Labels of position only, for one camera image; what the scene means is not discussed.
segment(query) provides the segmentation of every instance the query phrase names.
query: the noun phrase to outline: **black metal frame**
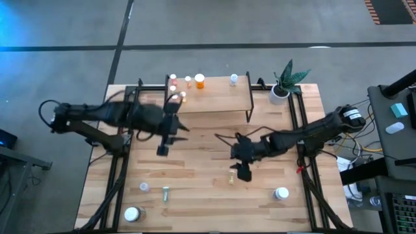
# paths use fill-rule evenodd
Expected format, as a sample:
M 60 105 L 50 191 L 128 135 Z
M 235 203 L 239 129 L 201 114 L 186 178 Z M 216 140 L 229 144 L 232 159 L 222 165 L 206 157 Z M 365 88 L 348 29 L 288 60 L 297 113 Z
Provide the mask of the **black metal frame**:
M 12 221 L 16 218 L 16 206 L 19 204 L 18 201 L 25 190 L 25 184 L 27 178 L 30 176 L 32 167 L 39 166 L 42 170 L 50 170 L 52 162 L 46 162 L 1 146 L 0 159 L 3 161 L 2 169 L 4 169 L 0 173 L 4 174 L 5 170 L 10 170 L 12 166 L 21 166 L 22 170 L 18 179 L 13 179 L 17 183 L 13 183 L 16 186 L 10 188 L 10 201 L 5 204 L 5 209 L 2 214 L 2 217 L 4 217 L 4 225 L 0 227 L 0 233 L 6 233 L 8 231 L 9 220 Z
M 247 76 L 247 81 L 248 81 L 248 91 L 250 93 L 250 101 L 252 104 L 252 107 L 250 110 L 246 110 L 246 120 L 247 123 L 250 123 L 250 120 L 252 118 L 252 114 L 253 114 L 253 109 L 254 109 L 254 101 L 253 101 L 253 92 L 252 92 L 252 82 L 250 80 L 250 72 L 246 72 L 246 76 Z M 164 101 L 166 102 L 167 98 L 168 98 L 168 89 L 169 89 L 169 75 L 166 75 L 164 78 Z

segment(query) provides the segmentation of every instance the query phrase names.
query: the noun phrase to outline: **white bottle cap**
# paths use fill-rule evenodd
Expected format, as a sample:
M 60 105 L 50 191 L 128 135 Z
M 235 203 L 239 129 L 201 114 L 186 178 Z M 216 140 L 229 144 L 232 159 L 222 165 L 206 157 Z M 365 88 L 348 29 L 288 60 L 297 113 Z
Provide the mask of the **white bottle cap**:
M 281 187 L 278 188 L 274 191 L 274 195 L 278 198 L 278 199 L 286 199 L 289 197 L 289 191 L 287 190 L 287 188 L 285 187 Z
M 196 74 L 195 75 L 195 81 L 196 82 L 202 82 L 205 79 L 205 77 L 202 74 Z
M 143 192 L 149 192 L 149 190 L 150 190 L 149 185 L 147 183 L 141 183 L 140 184 L 140 189 Z
M 124 211 L 124 218 L 128 222 L 134 222 L 138 219 L 139 211 L 136 207 L 129 207 Z
M 233 82 L 237 82 L 238 78 L 239 78 L 239 76 L 237 74 L 231 75 L 231 81 L 233 81 Z
M 386 133 L 394 134 L 394 133 L 397 133 L 398 131 L 402 130 L 403 128 L 404 128 L 404 124 L 400 123 L 400 122 L 397 122 L 397 123 L 394 123 L 394 124 L 390 125 L 389 127 L 386 127 L 385 131 L 386 131 Z

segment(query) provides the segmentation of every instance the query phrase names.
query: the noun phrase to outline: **white object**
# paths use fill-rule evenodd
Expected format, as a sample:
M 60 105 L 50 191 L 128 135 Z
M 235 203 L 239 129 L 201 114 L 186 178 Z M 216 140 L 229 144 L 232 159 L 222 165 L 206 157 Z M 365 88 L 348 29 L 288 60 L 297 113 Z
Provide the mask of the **white object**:
M 237 74 L 231 75 L 231 77 L 229 78 L 229 85 L 236 86 L 238 79 L 239 79 L 239 76 Z
M 276 189 L 273 192 L 273 195 L 275 198 L 279 200 L 284 200 L 289 197 L 289 190 L 287 190 L 287 188 L 285 187 L 281 187 L 281 188 Z
M 128 222 L 135 222 L 140 216 L 140 211 L 136 207 L 129 207 L 124 211 L 124 218 Z
M 395 134 L 402 129 L 404 129 L 404 124 L 397 122 L 397 123 L 390 125 L 389 127 L 386 127 L 385 132 L 389 134 Z
M 149 192 L 150 187 L 147 183 L 143 182 L 143 183 L 140 184 L 140 189 L 143 192 Z
M 353 161 L 350 161 L 348 159 L 344 159 L 342 157 L 338 157 L 337 158 L 337 164 L 338 164 L 338 171 L 339 172 L 343 172 L 345 170 L 347 170 L 348 168 L 351 169 L 354 167 L 354 165 L 352 165 L 352 163 L 354 163 L 355 161 L 357 161 L 359 157 L 356 157 L 356 159 L 354 159 Z M 363 201 L 363 194 L 358 190 L 357 188 L 357 183 L 352 183 L 349 185 L 349 189 L 348 189 L 348 185 L 344 186 L 344 193 L 346 198 L 349 199 L 353 199 L 359 202 Z
M 196 82 L 202 82 L 205 79 L 205 77 L 202 74 L 196 74 L 195 75 L 195 81 Z
M 269 100 L 271 103 L 275 104 L 275 105 L 280 105 L 280 104 L 282 104 L 282 103 L 284 103 L 284 102 L 286 101 L 286 98 L 287 98 L 287 97 L 289 97 L 289 94 L 291 94 L 291 93 L 290 93 L 290 92 L 287 92 L 287 95 L 286 95 L 286 96 L 284 96 L 284 97 L 279 97 L 279 96 L 275 95 L 275 93 L 273 92 L 273 89 L 274 89 L 274 87 L 275 87 L 276 85 L 278 85 L 278 84 L 275 84 L 275 85 L 272 87 L 272 90 L 270 91 L 270 94 L 269 94 L 269 96 L 268 96 L 268 100 Z

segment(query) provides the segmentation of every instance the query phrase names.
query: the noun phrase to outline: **wooden shelf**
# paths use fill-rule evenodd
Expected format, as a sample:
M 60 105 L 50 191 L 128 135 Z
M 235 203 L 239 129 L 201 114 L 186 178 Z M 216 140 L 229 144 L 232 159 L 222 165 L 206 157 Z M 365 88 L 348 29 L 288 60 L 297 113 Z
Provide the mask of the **wooden shelf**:
M 202 89 L 196 88 L 195 80 L 191 84 L 187 88 L 184 78 L 177 79 L 176 92 L 187 93 L 187 102 L 182 104 L 179 113 L 248 111 L 252 108 L 246 75 L 239 76 L 236 86 L 229 85 L 229 77 L 206 77 L 205 87 Z

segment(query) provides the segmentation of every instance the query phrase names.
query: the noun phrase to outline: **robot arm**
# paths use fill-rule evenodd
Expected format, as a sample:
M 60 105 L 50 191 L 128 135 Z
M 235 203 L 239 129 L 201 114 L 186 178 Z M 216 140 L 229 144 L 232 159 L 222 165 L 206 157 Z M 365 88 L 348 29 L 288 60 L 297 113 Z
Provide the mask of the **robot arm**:
M 109 136 L 82 121 L 102 121 L 114 127 L 129 128 L 140 132 L 162 137 L 161 145 L 157 148 L 157 155 L 167 156 L 168 147 L 178 140 L 185 138 L 174 137 L 177 130 L 189 131 L 180 121 L 177 112 L 181 103 L 166 102 L 164 107 L 154 104 L 141 104 L 136 101 L 106 101 L 102 105 L 71 105 L 58 103 L 55 107 L 55 115 L 50 124 L 53 133 L 76 132 L 83 135 L 88 141 L 103 144 L 106 150 L 119 152 L 125 144 L 120 135 Z
M 301 143 L 302 154 L 314 157 L 324 147 L 324 143 L 340 133 L 356 133 L 365 126 L 365 119 L 355 107 L 346 105 L 337 107 L 324 118 L 309 123 L 294 131 L 273 131 L 260 137 L 259 142 L 252 142 L 247 136 L 236 133 L 238 143 L 231 147 L 231 159 L 241 163 L 231 168 L 237 169 L 237 177 L 251 181 L 249 164 L 261 161 L 264 157 L 275 157 Z

